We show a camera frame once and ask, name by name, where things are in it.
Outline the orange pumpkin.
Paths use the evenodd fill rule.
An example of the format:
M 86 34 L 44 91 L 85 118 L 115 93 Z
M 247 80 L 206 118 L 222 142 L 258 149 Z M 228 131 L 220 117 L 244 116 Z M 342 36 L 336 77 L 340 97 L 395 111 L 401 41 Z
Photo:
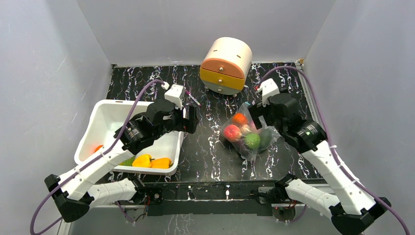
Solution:
M 247 119 L 247 117 L 243 113 L 236 113 L 231 118 L 231 122 L 232 122 L 232 124 L 234 124 L 236 126 L 243 126 L 243 125 L 249 124 L 249 120 Z

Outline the beige garlic bulb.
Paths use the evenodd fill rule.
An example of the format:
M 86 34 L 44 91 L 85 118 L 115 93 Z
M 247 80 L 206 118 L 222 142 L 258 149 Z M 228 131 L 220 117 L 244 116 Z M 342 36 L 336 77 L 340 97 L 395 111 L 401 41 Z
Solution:
M 240 126 L 240 132 L 242 133 L 243 136 L 253 133 L 251 127 L 248 124 L 244 124 Z

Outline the clear zip top bag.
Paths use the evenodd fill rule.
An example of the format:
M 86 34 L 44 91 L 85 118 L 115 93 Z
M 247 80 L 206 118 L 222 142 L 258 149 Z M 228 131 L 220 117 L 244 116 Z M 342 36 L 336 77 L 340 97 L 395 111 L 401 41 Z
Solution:
M 254 162 L 257 155 L 268 150 L 281 138 L 276 128 L 268 126 L 259 119 L 261 128 L 257 128 L 249 113 L 248 102 L 244 102 L 237 112 L 220 129 L 221 136 L 230 142 L 242 159 Z

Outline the dark green avocado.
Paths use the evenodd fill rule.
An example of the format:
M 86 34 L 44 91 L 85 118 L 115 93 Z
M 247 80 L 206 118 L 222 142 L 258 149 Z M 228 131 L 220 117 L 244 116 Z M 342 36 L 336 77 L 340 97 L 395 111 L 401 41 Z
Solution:
M 263 129 L 259 133 L 259 137 L 260 137 L 260 145 L 259 145 L 258 149 L 259 150 L 264 150 L 264 149 L 268 148 L 269 145 L 271 144 L 271 141 L 273 139 L 272 131 L 270 129 Z

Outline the green cabbage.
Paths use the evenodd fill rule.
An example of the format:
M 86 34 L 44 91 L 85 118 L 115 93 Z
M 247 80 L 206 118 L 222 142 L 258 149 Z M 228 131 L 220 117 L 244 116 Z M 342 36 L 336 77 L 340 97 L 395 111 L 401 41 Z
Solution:
M 260 137 L 255 133 L 248 134 L 244 137 L 244 143 L 249 149 L 258 149 L 260 145 Z

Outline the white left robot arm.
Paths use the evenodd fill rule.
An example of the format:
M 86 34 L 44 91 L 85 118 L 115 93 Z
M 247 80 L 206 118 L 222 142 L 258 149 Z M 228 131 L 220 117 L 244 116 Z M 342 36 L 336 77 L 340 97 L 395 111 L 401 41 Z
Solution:
M 162 190 L 144 186 L 133 175 L 173 175 L 184 134 L 196 131 L 197 107 L 175 101 L 99 101 L 75 153 L 77 166 L 45 178 L 49 195 L 66 222 L 90 209 L 117 201 L 152 204 Z

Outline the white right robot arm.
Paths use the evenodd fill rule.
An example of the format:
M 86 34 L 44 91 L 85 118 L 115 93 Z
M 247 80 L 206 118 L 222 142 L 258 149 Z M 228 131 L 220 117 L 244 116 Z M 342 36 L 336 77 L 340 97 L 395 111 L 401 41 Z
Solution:
M 305 157 L 323 176 L 333 190 L 326 193 L 312 187 L 293 174 L 275 182 L 273 189 L 260 192 L 270 202 L 300 201 L 329 218 L 343 235 L 359 235 L 391 206 L 385 197 L 374 198 L 363 189 L 357 179 L 329 146 L 324 129 L 313 120 L 299 114 L 298 101 L 290 94 L 276 94 L 265 102 L 250 105 L 248 111 L 257 128 L 262 126 L 260 117 L 273 126 L 285 141 Z

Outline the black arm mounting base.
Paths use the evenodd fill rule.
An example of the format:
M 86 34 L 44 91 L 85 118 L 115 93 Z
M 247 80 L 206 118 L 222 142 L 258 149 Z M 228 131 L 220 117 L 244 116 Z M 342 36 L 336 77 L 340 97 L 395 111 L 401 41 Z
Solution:
M 173 214 L 255 214 L 290 220 L 304 206 L 297 199 L 274 195 L 275 180 L 215 182 L 147 182 L 155 188 L 150 216 Z

